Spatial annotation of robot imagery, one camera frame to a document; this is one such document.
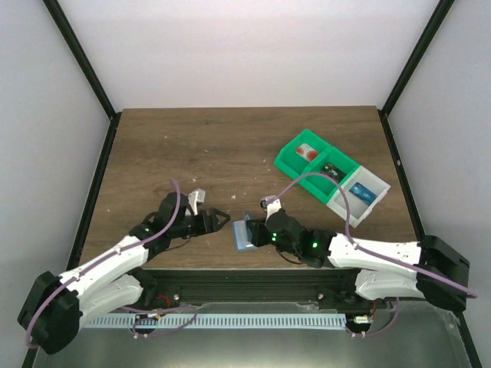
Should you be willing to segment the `blue card holder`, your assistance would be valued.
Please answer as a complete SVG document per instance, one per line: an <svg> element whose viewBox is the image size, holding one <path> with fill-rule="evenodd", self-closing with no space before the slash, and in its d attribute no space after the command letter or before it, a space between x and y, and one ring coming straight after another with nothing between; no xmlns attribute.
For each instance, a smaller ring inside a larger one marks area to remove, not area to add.
<svg viewBox="0 0 491 368"><path fill-rule="evenodd" d="M237 251L254 251L258 248L252 243L252 232L247 228L246 222L252 216L248 212L242 213L242 219L232 224L233 235Z"/></svg>

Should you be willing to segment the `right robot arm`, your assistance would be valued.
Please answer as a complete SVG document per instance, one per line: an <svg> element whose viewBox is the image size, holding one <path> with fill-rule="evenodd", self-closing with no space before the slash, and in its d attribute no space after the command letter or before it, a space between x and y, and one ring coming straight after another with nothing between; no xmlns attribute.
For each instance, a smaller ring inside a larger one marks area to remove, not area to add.
<svg viewBox="0 0 491 368"><path fill-rule="evenodd" d="M462 312L470 298L470 263L437 236L425 235L416 242L349 238L307 228L279 209L263 219L246 217L245 239L257 248L272 245L311 268L356 268L354 292L369 301L421 299Z"/></svg>

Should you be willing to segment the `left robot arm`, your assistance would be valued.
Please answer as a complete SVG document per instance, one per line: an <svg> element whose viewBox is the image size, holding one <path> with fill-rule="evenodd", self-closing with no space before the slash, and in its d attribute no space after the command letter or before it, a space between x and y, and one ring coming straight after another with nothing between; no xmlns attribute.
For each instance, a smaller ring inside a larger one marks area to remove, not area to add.
<svg viewBox="0 0 491 368"><path fill-rule="evenodd" d="M109 250L59 275L37 276L17 318L27 346L52 355L94 319L134 304L151 305L157 286L143 265L167 251L172 240L218 232L230 220L218 209L201 209L205 196L202 189L171 192Z"/></svg>

